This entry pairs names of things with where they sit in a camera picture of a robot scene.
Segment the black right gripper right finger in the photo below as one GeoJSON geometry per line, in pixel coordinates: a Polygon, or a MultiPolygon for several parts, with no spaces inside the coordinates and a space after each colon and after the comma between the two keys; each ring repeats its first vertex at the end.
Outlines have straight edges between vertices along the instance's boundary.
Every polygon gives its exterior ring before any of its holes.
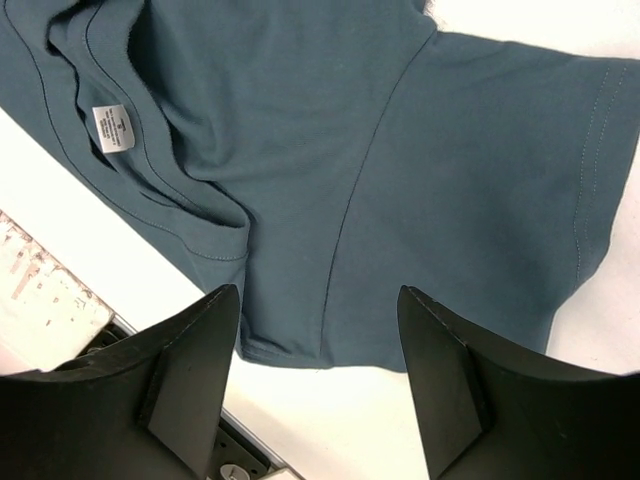
{"type": "Polygon", "coordinates": [[[414,287],[398,326],[433,479],[635,479],[639,377],[569,364],[414,287]]]}

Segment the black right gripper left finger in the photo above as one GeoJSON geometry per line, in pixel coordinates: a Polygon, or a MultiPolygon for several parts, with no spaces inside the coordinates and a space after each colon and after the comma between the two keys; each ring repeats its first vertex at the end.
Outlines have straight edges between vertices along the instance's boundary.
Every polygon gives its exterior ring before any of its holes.
{"type": "Polygon", "coordinates": [[[225,285],[55,370],[1,380],[5,479],[204,479],[236,342],[225,285]]]}

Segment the blue-grey t-shirt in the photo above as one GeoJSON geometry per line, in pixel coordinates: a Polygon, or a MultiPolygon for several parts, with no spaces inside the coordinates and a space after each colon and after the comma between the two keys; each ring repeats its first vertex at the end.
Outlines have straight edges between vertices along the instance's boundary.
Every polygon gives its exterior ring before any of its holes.
{"type": "Polygon", "coordinates": [[[5,1],[1,105],[200,289],[238,287],[243,359],[400,372],[405,285],[546,349],[609,250],[639,62],[422,1],[5,1]]]}

